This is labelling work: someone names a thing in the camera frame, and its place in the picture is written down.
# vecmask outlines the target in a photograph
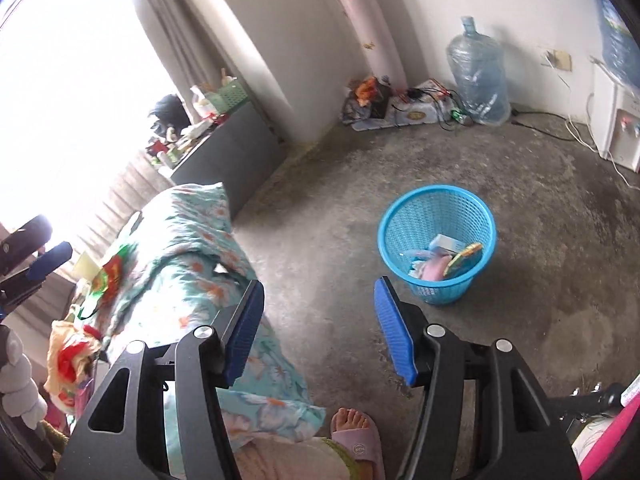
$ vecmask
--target blue plastic basket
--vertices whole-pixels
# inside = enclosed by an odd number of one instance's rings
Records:
[[[482,259],[469,272],[452,280],[427,282],[409,276],[409,249],[426,249],[437,234],[465,244],[480,242]],[[476,195],[455,186],[426,186],[401,196],[382,217],[378,249],[386,265],[405,280],[412,292],[431,304],[456,301],[494,254],[497,241],[494,216]]]

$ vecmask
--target green plastic basket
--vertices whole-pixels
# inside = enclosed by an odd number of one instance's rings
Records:
[[[217,92],[208,92],[206,97],[221,114],[227,113],[247,99],[246,92],[238,80],[220,87]]]

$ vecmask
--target floral blanket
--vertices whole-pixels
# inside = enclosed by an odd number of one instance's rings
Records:
[[[210,324],[220,308],[238,304],[256,279],[231,235],[222,184],[168,189],[142,213],[139,227],[116,243],[129,245],[118,295],[92,321],[104,335],[112,363],[132,340],[149,347],[170,344]],[[165,394],[167,450],[172,474],[183,476],[171,386]],[[218,398],[234,450],[257,437],[306,440],[325,416],[324,408],[312,404],[305,380],[282,355],[265,317],[244,373],[229,390],[218,390]]]

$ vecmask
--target wall outlet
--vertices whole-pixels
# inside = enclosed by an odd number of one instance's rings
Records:
[[[571,72],[571,55],[564,50],[554,50],[552,48],[538,47],[538,56],[540,57],[540,65],[555,67],[558,70]]]

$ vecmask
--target green trim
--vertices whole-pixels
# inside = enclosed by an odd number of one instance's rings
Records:
[[[340,459],[344,462],[344,465],[347,466],[349,470],[349,478],[350,480],[360,480],[360,467],[356,464],[356,461],[351,457],[351,455],[344,449],[340,444],[334,442],[330,438],[321,437],[322,441],[327,444],[331,449],[333,449]]]

